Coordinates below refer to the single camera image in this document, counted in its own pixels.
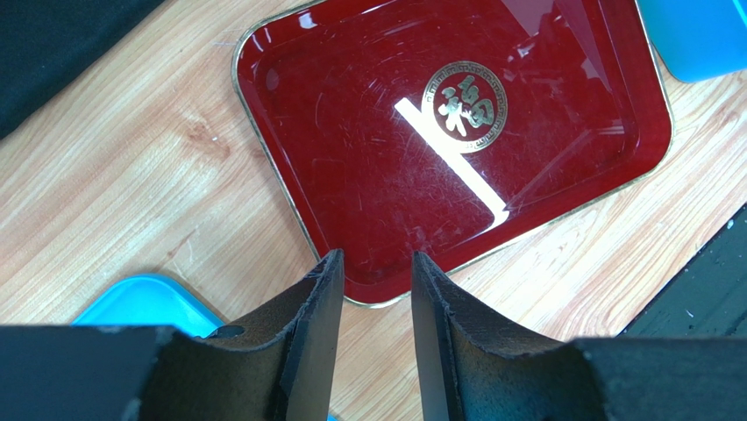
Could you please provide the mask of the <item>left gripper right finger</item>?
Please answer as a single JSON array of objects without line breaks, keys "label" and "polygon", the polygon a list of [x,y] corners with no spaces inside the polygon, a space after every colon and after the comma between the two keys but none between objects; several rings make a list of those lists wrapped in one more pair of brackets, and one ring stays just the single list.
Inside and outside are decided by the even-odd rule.
[{"label": "left gripper right finger", "polygon": [[411,307],[427,420],[743,420],[743,338],[557,341],[503,316],[426,254]]}]

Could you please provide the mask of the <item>red chocolate tray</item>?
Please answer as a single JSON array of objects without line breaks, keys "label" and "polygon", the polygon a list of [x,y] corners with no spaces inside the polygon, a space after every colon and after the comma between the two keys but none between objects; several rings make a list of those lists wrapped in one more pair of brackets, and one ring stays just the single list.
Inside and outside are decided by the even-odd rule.
[{"label": "red chocolate tray", "polygon": [[345,298],[410,290],[649,175],[673,115],[636,1],[311,1],[239,39],[231,79]]}]

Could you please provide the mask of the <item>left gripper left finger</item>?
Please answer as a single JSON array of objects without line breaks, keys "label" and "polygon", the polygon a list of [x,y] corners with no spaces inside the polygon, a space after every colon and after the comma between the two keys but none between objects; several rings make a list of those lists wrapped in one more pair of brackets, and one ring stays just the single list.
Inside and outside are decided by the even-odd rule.
[{"label": "left gripper left finger", "polygon": [[191,337],[171,326],[5,325],[4,420],[325,420],[344,255]]}]

